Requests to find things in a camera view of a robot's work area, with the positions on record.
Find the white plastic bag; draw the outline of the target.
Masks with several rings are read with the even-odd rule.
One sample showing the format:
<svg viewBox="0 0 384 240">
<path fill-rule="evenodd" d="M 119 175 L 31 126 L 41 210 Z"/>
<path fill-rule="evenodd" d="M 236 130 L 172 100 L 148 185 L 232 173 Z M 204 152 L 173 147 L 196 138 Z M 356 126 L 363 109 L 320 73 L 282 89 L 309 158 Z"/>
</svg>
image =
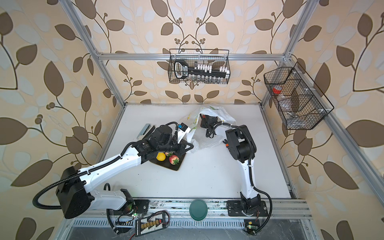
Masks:
<svg viewBox="0 0 384 240">
<path fill-rule="evenodd" d="M 206 134 L 210 133 L 211 130 L 201 127 L 202 118 L 200 115 L 217 117 L 218 122 L 224 122 L 230 125 L 237 124 L 235 118 L 222 106 L 203 105 L 193 111 L 189 111 L 180 121 L 191 129 L 185 136 L 187 142 L 194 146 L 194 148 L 190 150 L 190 153 L 218 146 L 226 139 L 225 131 L 229 128 L 225 125 L 219 126 L 213 134 L 207 137 Z"/>
</svg>

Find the black tool in basket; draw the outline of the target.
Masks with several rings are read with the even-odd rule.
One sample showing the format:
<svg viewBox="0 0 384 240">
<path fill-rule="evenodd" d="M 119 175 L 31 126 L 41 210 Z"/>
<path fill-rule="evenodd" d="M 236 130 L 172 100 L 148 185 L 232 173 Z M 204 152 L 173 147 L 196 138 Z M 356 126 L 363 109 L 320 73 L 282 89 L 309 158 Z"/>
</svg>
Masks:
<svg viewBox="0 0 384 240">
<path fill-rule="evenodd" d="M 177 79 L 197 78 L 203 77 L 217 78 L 217 79 L 229 79 L 231 72 L 228 68 L 220 66 L 219 70 L 215 70 L 213 65 L 205 65 L 193 63 L 190 67 L 184 60 L 177 60 L 173 65 L 173 72 Z"/>
</svg>

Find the green round lid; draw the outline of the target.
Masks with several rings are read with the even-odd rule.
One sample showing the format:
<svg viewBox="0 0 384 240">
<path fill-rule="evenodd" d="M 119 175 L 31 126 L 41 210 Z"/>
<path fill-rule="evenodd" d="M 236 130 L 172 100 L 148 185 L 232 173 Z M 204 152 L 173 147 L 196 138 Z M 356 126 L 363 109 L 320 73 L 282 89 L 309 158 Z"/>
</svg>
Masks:
<svg viewBox="0 0 384 240">
<path fill-rule="evenodd" d="M 189 207 L 190 216 L 195 221 L 202 221 L 208 214 L 208 206 L 201 199 L 193 200 Z"/>
</svg>

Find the small circuit board right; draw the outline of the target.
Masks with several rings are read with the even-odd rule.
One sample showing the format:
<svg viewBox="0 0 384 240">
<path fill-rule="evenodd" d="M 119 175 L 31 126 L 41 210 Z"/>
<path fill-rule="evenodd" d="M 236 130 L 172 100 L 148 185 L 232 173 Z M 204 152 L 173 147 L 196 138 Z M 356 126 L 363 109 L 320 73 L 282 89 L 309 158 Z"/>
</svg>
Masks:
<svg viewBox="0 0 384 240">
<path fill-rule="evenodd" d="M 247 233 L 247 235 L 256 235 L 257 230 L 260 227 L 260 221 L 259 220 L 244 220 L 244 230 Z"/>
</svg>

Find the grey black stapler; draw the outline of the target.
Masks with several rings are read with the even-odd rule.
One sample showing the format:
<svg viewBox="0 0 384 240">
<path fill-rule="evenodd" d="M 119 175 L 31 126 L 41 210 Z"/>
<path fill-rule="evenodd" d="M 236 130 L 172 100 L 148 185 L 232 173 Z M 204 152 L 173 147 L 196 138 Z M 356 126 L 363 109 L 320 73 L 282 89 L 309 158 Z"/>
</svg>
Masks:
<svg viewBox="0 0 384 240">
<path fill-rule="evenodd" d="M 137 140 L 142 140 L 145 136 L 150 134 L 155 129 L 155 126 L 152 124 L 145 124 L 142 130 L 137 136 Z"/>
</svg>

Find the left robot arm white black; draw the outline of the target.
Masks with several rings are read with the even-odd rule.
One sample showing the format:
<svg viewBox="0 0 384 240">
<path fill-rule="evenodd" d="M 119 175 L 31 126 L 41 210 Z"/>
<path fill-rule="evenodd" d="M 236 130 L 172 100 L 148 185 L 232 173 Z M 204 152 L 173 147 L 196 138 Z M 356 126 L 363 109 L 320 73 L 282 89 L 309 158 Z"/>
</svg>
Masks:
<svg viewBox="0 0 384 240">
<path fill-rule="evenodd" d="M 88 210 L 127 210 L 134 203 L 128 190 L 99 191 L 97 187 L 110 178 L 147 161 L 158 153 L 175 153 L 182 157 L 193 149 L 184 140 L 191 129 L 184 123 L 161 125 L 137 142 L 128 143 L 122 152 L 90 167 L 64 170 L 59 181 L 45 187 L 33 198 L 33 206 L 43 210 L 62 210 L 66 219 L 73 219 Z"/>
</svg>

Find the black square tray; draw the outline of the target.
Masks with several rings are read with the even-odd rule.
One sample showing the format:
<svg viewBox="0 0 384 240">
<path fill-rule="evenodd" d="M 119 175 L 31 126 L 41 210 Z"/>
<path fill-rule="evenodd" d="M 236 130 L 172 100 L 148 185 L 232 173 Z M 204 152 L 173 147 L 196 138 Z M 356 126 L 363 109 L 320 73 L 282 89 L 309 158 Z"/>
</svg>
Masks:
<svg viewBox="0 0 384 240">
<path fill-rule="evenodd" d="M 179 163 L 178 165 L 172 165 L 172 164 L 169 162 L 169 157 L 166 157 L 166 160 L 163 161 L 163 162 L 159 162 L 159 161 L 156 159 L 156 157 L 155 157 L 154 159 L 151 159 L 150 162 L 153 163 L 153 164 L 156 164 L 156 165 L 158 165 L 158 166 L 162 166 L 162 167 L 164 167 L 164 168 L 173 170 L 173 171 L 178 171 L 179 168 L 180 168 L 180 166 L 181 166 L 181 164 L 182 164 L 182 162 L 183 162 L 183 160 L 184 160 L 184 158 L 185 158 L 185 155 L 186 155 L 186 154 L 183 154 L 183 155 L 180 155 L 180 156 L 176 155 L 176 156 L 178 156 L 178 157 L 180 158 L 180 163 Z"/>
</svg>

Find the red fake strawberry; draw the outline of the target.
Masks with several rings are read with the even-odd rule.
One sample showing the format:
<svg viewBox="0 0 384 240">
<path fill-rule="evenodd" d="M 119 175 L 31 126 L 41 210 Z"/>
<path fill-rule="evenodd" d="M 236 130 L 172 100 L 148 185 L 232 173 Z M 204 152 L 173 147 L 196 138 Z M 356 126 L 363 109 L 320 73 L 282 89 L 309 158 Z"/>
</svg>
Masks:
<svg viewBox="0 0 384 240">
<path fill-rule="evenodd" d="M 169 157 L 169 162 L 172 164 L 172 165 L 178 165 L 180 163 L 180 158 L 176 155 L 172 155 Z"/>
</svg>

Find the red capped bottle in basket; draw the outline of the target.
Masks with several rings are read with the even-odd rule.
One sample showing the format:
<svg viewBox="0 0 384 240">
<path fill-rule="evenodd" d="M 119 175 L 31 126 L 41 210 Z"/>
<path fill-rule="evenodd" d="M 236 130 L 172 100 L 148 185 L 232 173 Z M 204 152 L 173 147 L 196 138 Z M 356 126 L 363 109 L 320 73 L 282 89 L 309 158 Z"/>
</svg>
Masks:
<svg viewBox="0 0 384 240">
<path fill-rule="evenodd" d="M 282 93 L 282 91 L 283 91 L 283 88 L 279 85 L 275 85 L 272 88 L 272 92 L 275 97 L 279 96 Z"/>
</svg>

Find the yellow fake pear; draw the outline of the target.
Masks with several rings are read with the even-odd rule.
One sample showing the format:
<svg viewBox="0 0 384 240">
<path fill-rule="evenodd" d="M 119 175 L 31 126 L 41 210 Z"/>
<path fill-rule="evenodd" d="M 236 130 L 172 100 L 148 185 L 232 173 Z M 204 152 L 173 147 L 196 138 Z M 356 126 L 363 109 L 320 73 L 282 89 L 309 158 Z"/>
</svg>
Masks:
<svg viewBox="0 0 384 240">
<path fill-rule="evenodd" d="M 166 157 L 167 157 L 167 156 L 165 155 L 165 153 L 158 153 L 156 159 L 157 159 L 159 162 L 163 162 L 163 161 L 166 160 Z"/>
</svg>

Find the orange grey cutting pliers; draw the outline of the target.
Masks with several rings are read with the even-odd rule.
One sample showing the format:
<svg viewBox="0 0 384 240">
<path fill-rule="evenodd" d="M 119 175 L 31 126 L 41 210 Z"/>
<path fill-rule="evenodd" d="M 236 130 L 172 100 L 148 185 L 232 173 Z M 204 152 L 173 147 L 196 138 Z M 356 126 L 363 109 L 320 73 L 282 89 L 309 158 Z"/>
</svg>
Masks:
<svg viewBox="0 0 384 240">
<path fill-rule="evenodd" d="M 229 148 L 229 143 L 228 143 L 227 139 L 224 139 L 223 143 L 226 145 L 226 148 L 228 149 Z"/>
</svg>

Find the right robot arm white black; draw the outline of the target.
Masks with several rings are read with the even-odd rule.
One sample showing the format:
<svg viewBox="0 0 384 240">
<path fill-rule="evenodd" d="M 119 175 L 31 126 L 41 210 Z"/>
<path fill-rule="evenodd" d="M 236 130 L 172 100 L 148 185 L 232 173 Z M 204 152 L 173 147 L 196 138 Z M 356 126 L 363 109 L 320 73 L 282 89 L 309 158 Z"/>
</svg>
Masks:
<svg viewBox="0 0 384 240">
<path fill-rule="evenodd" d="M 218 117 L 200 114 L 201 128 L 206 129 L 206 137 L 213 138 L 219 135 L 219 128 L 226 127 L 223 143 L 231 156 L 237 161 L 241 170 L 240 200 L 237 205 L 227 204 L 228 209 L 233 209 L 241 216 L 263 216 L 268 219 L 272 215 L 273 203 L 270 195 L 256 187 L 254 177 L 256 144 L 247 126 L 235 126 L 219 121 Z"/>
</svg>

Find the black charging board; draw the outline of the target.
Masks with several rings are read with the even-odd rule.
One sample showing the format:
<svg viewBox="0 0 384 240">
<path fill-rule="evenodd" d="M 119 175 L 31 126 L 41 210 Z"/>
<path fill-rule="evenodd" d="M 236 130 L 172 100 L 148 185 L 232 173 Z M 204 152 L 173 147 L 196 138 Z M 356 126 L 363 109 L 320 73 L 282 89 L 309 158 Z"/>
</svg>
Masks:
<svg viewBox="0 0 384 240">
<path fill-rule="evenodd" d="M 136 237 L 157 232 L 167 227 L 167 221 L 158 217 L 154 219 L 138 219 L 135 223 Z"/>
</svg>

